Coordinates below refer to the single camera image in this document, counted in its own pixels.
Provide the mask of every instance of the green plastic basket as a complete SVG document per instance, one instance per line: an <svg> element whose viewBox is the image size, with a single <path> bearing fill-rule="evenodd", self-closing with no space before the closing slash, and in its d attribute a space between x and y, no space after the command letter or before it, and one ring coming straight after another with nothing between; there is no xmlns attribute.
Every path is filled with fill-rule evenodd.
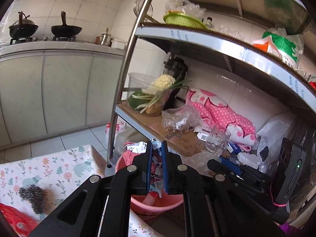
<svg viewBox="0 0 316 237"><path fill-rule="evenodd" d="M201 21L180 12L170 12L163 16L163 20L166 24L207 29Z"/></svg>

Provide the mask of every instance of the blue gripper pad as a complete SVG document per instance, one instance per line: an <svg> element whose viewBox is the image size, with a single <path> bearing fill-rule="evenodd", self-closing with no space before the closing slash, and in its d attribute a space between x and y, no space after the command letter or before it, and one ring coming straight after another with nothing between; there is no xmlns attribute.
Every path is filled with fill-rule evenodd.
<svg viewBox="0 0 316 237"><path fill-rule="evenodd" d="M148 157L146 157L147 162L147 170L146 170L146 193L149 193L150 189L150 174L151 174L151 161L153 157L153 145L151 141L147 142L146 153L148 153Z"/></svg>
<svg viewBox="0 0 316 237"><path fill-rule="evenodd" d="M167 165L167 157L168 157L168 146L167 142L163 141L161 143L161 157L162 157L162 174L163 174L163 188L165 192L169 191L169 173L168 173L168 165Z"/></svg>

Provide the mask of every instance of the shelf leg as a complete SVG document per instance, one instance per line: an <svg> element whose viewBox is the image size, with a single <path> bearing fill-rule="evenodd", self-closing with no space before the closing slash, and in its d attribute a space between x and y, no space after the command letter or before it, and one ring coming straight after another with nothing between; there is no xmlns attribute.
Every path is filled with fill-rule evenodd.
<svg viewBox="0 0 316 237"><path fill-rule="evenodd" d="M146 13L148 11L148 7L152 0L144 0L144 4L139 12L139 15L136 19L134 24L131 36L127 43L126 53L124 55L124 60L121 65L121 70L119 73L118 83L116 85L115 96L113 101L112 107L112 114L111 114L111 125L110 125L110 133L109 133L109 140L108 140L108 153L107 153L107 166L111 167L110 159L113 157L113 149L114 149L114 137L115 137L115 130L116 130L116 121L117 121L117 114L115 113L116 105L121 101L122 92L124 88L125 79L128 72L128 67L131 62L132 54L135 48L137 36L135 36L136 30L140 23L142 23L145 19Z"/></svg>

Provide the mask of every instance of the floral tablecloth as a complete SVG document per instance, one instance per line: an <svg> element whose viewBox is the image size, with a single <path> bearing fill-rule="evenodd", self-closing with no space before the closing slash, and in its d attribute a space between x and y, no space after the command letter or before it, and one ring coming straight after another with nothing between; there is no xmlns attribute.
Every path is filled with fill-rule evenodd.
<svg viewBox="0 0 316 237"><path fill-rule="evenodd" d="M0 165L0 202L42 221L91 175L105 177L106 161L91 145ZM37 185L45 193L46 208L35 214L19 196L20 187ZM130 213L129 237L163 237Z"/></svg>

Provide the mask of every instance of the polka dot fabric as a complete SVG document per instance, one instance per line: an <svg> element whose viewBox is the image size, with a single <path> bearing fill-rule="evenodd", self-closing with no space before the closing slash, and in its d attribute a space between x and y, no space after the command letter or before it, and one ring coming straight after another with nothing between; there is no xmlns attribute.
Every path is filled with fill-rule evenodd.
<svg viewBox="0 0 316 237"><path fill-rule="evenodd" d="M228 129L230 141L240 144L246 151L254 145L255 126L252 122L233 111L228 104L215 94L201 89L191 89L186 95L186 103L200 111L201 118L209 127L216 125Z"/></svg>

